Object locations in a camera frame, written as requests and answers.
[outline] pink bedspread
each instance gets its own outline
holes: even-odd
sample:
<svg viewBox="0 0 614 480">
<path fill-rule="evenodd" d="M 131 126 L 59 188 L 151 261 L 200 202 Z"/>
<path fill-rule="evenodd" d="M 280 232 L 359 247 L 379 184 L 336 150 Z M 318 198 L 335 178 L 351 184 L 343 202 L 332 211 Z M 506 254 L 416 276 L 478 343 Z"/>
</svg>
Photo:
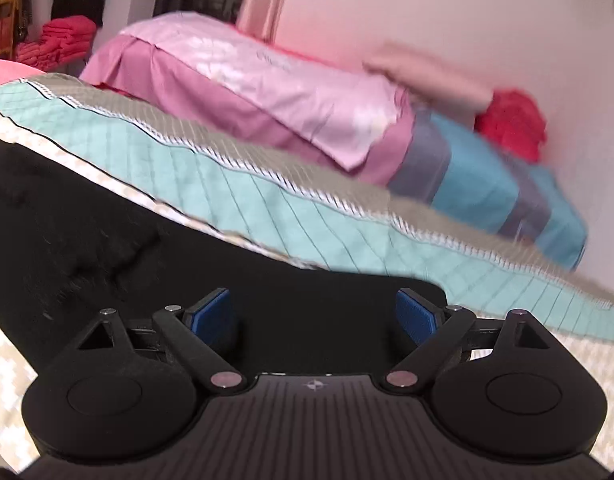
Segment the pink bedspread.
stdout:
<svg viewBox="0 0 614 480">
<path fill-rule="evenodd" d="M 237 139 L 285 150 L 307 162 L 378 186 L 385 186 L 399 169 L 411 141 L 413 114 L 405 105 L 408 97 L 403 92 L 399 94 L 404 110 L 401 118 L 371 146 L 362 165 L 351 172 L 344 171 L 268 113 L 166 52 L 131 36 L 119 35 L 103 45 L 80 78 L 90 84 L 105 83 L 174 116 L 213 126 Z"/>
<path fill-rule="evenodd" d="M 171 12 L 120 34 L 146 41 L 264 110 L 346 170 L 401 116 L 383 75 L 290 56 L 197 12 Z"/>
<path fill-rule="evenodd" d="M 21 77 L 31 77 L 41 74 L 42 71 L 21 63 L 0 59 L 0 85 L 20 79 Z"/>
</svg>

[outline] ribbed black plastic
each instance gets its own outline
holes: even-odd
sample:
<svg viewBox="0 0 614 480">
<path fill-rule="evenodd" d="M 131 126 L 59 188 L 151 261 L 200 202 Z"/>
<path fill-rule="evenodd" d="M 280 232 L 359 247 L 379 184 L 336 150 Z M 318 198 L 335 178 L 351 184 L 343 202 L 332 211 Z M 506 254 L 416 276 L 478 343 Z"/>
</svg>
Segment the ribbed black plastic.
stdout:
<svg viewBox="0 0 614 480">
<path fill-rule="evenodd" d="M 261 376 L 215 397 L 196 426 L 141 462 L 84 466 L 42 457 L 25 480 L 600 480 L 597 462 L 513 465 L 449 440 L 415 397 L 391 396 L 368 376 Z"/>
</svg>

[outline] folded red towel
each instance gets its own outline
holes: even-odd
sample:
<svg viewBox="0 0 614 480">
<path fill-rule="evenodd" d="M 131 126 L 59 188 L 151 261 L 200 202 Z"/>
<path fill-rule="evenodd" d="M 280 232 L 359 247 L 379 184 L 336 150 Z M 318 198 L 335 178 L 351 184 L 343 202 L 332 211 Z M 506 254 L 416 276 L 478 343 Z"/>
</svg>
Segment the folded red towel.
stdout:
<svg viewBox="0 0 614 480">
<path fill-rule="evenodd" d="M 40 44 L 39 53 L 46 54 L 48 52 L 53 52 L 54 50 L 58 50 L 60 48 L 60 40 L 47 40 L 44 43 Z"/>
<path fill-rule="evenodd" d="M 35 56 L 28 57 L 26 59 L 16 58 L 16 63 L 22 63 L 23 65 L 27 65 L 27 66 L 36 66 L 36 63 L 38 63 L 38 58 Z"/>
<path fill-rule="evenodd" d="M 81 41 L 80 43 L 61 43 L 60 53 L 67 56 L 69 54 L 76 54 L 78 52 L 89 52 L 90 48 L 90 41 Z"/>
<path fill-rule="evenodd" d="M 24 56 L 32 52 L 38 52 L 39 44 L 35 41 L 29 43 L 19 43 L 16 46 L 16 56 Z"/>
<path fill-rule="evenodd" d="M 69 56 L 60 56 L 58 58 L 58 63 L 60 63 L 60 64 L 70 63 L 71 61 L 75 61 L 77 59 L 84 59 L 85 56 L 87 56 L 87 52 L 79 52 L 77 54 L 69 54 Z"/>
<path fill-rule="evenodd" d="M 39 62 L 36 65 L 38 70 L 42 70 L 43 72 L 49 72 L 58 66 L 56 61 L 48 61 L 48 62 Z"/>
<path fill-rule="evenodd" d="M 38 61 L 56 61 L 59 57 L 60 56 L 57 52 L 52 54 L 45 54 L 44 56 L 38 56 Z"/>
<path fill-rule="evenodd" d="M 540 145 L 547 140 L 546 125 L 529 95 L 502 90 L 494 92 L 490 107 L 476 117 L 474 129 L 503 150 L 534 163 L 540 160 Z"/>
<path fill-rule="evenodd" d="M 67 30 L 63 31 L 53 31 L 53 30 L 45 30 L 40 35 L 41 40 L 49 40 L 52 38 L 56 38 L 61 41 L 91 41 L 94 38 L 95 34 L 73 34 Z"/>
<path fill-rule="evenodd" d="M 16 59 L 27 59 L 29 57 L 38 56 L 38 49 L 25 50 L 24 52 L 16 52 Z"/>
<path fill-rule="evenodd" d="M 97 28 L 96 23 L 85 16 L 69 16 L 68 18 L 56 18 L 45 23 L 42 26 L 42 31 L 62 32 L 71 30 L 74 34 L 93 34 Z"/>
</svg>

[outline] pink wall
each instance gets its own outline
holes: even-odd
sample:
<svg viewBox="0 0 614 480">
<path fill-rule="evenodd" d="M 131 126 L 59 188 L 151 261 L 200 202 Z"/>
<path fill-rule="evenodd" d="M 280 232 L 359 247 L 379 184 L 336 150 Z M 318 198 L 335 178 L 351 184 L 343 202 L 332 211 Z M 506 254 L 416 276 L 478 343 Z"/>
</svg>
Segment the pink wall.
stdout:
<svg viewBox="0 0 614 480">
<path fill-rule="evenodd" d="M 612 0 L 285 0 L 276 35 L 348 68 L 388 39 L 535 95 L 546 161 L 589 225 L 580 272 L 614 289 Z"/>
</svg>

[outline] blue gripper pad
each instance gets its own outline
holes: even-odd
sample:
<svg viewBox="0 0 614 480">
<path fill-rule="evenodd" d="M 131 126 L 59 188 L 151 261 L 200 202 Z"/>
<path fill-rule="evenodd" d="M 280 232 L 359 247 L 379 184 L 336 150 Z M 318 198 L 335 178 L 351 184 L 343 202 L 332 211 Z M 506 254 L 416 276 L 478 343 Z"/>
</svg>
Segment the blue gripper pad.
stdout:
<svg viewBox="0 0 614 480">
<path fill-rule="evenodd" d="M 228 335 L 235 323 L 229 290 L 219 288 L 187 310 L 186 325 L 202 341 L 211 346 Z"/>
<path fill-rule="evenodd" d="M 438 312 L 431 312 L 429 308 L 423 306 L 422 299 L 416 300 L 412 295 L 403 290 L 398 291 L 395 307 L 396 319 L 409 338 L 420 346 L 436 333 L 438 326 L 442 323 L 442 317 L 439 314 L 440 309 L 437 309 Z"/>
</svg>

